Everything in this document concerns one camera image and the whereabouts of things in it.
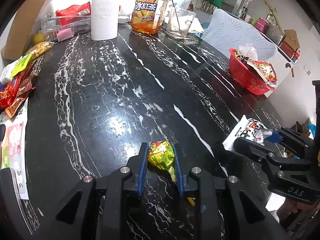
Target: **tissue roll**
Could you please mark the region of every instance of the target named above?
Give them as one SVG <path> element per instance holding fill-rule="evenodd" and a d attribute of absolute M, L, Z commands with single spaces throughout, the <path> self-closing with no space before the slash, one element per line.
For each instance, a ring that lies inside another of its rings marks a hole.
<path fill-rule="evenodd" d="M 92 40 L 102 41 L 116 38 L 118 33 L 118 14 L 118 0 L 92 0 Z"/>

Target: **basket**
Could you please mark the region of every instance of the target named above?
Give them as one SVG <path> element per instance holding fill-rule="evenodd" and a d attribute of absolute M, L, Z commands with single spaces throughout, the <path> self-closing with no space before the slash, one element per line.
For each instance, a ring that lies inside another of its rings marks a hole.
<path fill-rule="evenodd" d="M 275 90 L 252 73 L 248 67 L 235 56 L 236 49 L 229 49 L 229 52 L 231 54 L 229 59 L 229 69 L 235 80 L 238 81 L 240 85 L 255 95 L 263 95 L 268 91 Z"/>

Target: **barcode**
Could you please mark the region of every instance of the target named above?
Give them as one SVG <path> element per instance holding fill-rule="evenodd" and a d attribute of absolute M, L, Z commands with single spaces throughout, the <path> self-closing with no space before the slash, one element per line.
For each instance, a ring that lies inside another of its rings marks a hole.
<path fill-rule="evenodd" d="M 81 12 L 78 12 L 79 16 L 86 15 L 88 13 L 90 13 L 89 9 L 85 9 L 85 10 L 83 10 Z"/>

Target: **silver bolt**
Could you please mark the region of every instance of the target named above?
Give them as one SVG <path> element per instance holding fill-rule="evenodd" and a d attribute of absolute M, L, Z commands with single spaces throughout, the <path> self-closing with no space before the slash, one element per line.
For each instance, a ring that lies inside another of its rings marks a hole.
<path fill-rule="evenodd" d="M 201 168 L 199 168 L 199 167 L 193 167 L 193 168 L 192 168 L 192 172 L 195 173 L 195 174 L 198 174 L 198 173 L 201 172 Z"/>
<path fill-rule="evenodd" d="M 122 168 L 120 169 L 120 171 L 121 171 L 122 173 L 128 173 L 128 172 L 130 171 L 130 168 L 129 168 L 129 167 L 122 167 Z"/>
<path fill-rule="evenodd" d="M 87 175 L 83 177 L 83 181 L 88 183 L 91 182 L 93 180 L 93 177 L 91 175 Z"/>
<path fill-rule="evenodd" d="M 278 174 L 279 177 L 283 177 L 284 176 L 284 172 L 283 171 L 278 171 L 277 174 Z"/>
<path fill-rule="evenodd" d="M 229 181 L 230 181 L 231 183 L 237 183 L 237 182 L 238 182 L 238 178 L 237 178 L 236 176 L 230 176 L 230 177 L 229 177 Z"/>

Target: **yellow-green tag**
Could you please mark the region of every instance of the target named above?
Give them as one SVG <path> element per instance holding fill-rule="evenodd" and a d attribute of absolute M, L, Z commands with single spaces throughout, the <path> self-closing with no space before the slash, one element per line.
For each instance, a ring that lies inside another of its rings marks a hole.
<path fill-rule="evenodd" d="M 11 75 L 10 75 L 10 79 L 12 79 L 16 74 L 18 74 L 19 72 L 21 72 L 22 70 L 24 70 L 26 68 L 26 66 L 29 63 L 29 60 L 31 59 L 32 54 L 29 54 L 28 56 L 25 56 L 24 58 L 22 58 L 14 67 Z"/>

